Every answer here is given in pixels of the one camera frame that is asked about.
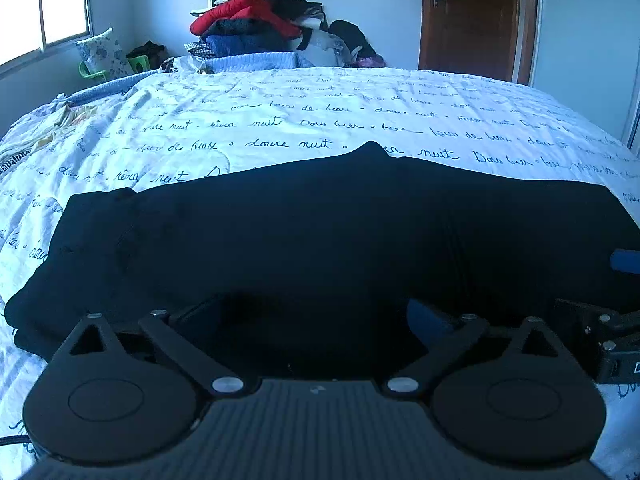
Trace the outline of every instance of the pile of clothes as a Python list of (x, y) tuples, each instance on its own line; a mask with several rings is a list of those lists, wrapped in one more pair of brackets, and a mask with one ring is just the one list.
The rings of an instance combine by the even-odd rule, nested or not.
[(338, 20), (328, 26), (322, 3), (306, 0), (214, 0), (193, 11), (187, 51), (201, 59), (257, 54), (300, 53), (314, 66), (382, 67), (382, 57), (355, 25)]

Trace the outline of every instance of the metal screw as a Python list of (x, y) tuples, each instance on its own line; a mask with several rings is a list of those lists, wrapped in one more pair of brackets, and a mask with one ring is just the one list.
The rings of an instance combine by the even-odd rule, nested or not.
[(220, 377), (211, 383), (211, 387), (221, 394), (234, 394), (244, 388), (244, 383), (238, 377)]
[(411, 377), (394, 377), (389, 379), (386, 387), (398, 394), (410, 394), (420, 387), (418, 381)]

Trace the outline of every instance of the blue blanket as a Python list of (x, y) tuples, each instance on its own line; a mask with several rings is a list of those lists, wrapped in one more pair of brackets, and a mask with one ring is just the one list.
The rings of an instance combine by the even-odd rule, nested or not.
[(107, 81), (106, 83), (81, 90), (69, 96), (60, 94), (58, 97), (53, 99), (52, 103), (71, 102), (74, 106), (85, 105), (95, 101), (96, 99), (101, 99), (103, 97), (108, 97), (122, 92), (128, 92), (129, 89), (138, 81), (142, 81), (145, 77), (149, 77), (156, 73), (158, 73), (158, 70), (148, 70), (147, 72), (141, 72), (127, 77), (121, 77), (120, 79), (114, 79), (113, 81)]
[(274, 68), (311, 68), (313, 65), (298, 52), (260, 52), (241, 56), (217, 57), (207, 59), (203, 67), (213, 72), (255, 72)]

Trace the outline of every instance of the black cable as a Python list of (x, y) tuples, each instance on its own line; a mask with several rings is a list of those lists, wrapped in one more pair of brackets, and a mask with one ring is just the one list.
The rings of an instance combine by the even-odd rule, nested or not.
[(14, 435), (0, 437), (0, 446), (10, 446), (11, 444), (30, 444), (28, 435)]

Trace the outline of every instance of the window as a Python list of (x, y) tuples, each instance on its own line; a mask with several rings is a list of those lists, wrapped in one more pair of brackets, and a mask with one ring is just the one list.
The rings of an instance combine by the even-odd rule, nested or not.
[(0, 0), (0, 66), (88, 33), (86, 0)]

